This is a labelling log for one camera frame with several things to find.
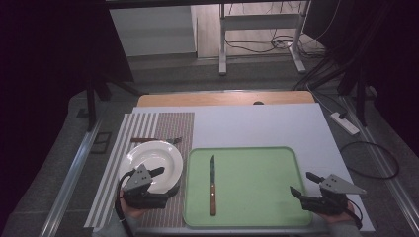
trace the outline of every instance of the knife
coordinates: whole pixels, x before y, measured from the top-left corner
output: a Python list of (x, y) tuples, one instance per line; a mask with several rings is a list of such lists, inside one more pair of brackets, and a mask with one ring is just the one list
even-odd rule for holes
[(216, 215), (216, 202), (215, 202), (215, 161), (213, 155), (209, 162), (209, 173), (210, 173), (210, 215)]

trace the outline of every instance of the wooden floor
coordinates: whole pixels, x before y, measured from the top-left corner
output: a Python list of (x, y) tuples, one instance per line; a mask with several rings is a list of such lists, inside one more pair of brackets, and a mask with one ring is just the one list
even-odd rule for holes
[[(265, 14), (289, 14), (302, 11), (300, 2), (266, 2), (266, 3), (244, 3), (226, 4), (224, 7), (225, 16), (227, 15), (265, 15)], [(219, 5), (193, 6), (192, 11), (197, 16), (197, 48), (198, 57), (218, 57), (220, 26), (219, 26)], [(293, 37), (294, 29), (271, 29), (271, 30), (248, 30), (248, 31), (228, 31), (226, 32), (227, 41), (257, 41), (257, 42), (232, 42), (231, 45), (246, 47), (255, 51), (264, 51), (272, 48), (270, 41), (273, 37), (288, 36)], [(278, 40), (290, 40), (291, 38), (280, 38)], [(300, 41), (307, 52), (318, 51), (323, 46), (312, 41), (312, 38), (302, 35)], [(255, 55), (255, 54), (287, 54), (287, 49), (274, 49), (269, 52), (257, 53), (227, 46), (227, 56), (235, 55)]]

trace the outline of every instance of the fork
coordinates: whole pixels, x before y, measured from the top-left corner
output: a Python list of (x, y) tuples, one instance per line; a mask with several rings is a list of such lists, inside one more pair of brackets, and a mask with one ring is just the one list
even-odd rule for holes
[(158, 139), (158, 138), (137, 138), (137, 137), (133, 137), (130, 142), (147, 142), (147, 141), (154, 141), (154, 140), (162, 140), (162, 141), (166, 141), (170, 144), (177, 144), (179, 142), (182, 141), (182, 136), (181, 137), (176, 137), (176, 138), (168, 138), (168, 139)]

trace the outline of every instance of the electrical outlet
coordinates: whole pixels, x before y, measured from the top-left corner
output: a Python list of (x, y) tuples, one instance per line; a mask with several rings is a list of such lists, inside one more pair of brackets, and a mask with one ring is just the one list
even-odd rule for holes
[(344, 128), (349, 134), (355, 135), (360, 132), (355, 126), (353, 126), (348, 120), (345, 118), (339, 118), (339, 113), (335, 112), (330, 117), (336, 121), (342, 128)]

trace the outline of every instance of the wall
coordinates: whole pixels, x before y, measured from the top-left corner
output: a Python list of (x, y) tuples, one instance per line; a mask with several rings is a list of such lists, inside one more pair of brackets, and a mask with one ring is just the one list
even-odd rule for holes
[(111, 10), (126, 56), (195, 52), (190, 6)]

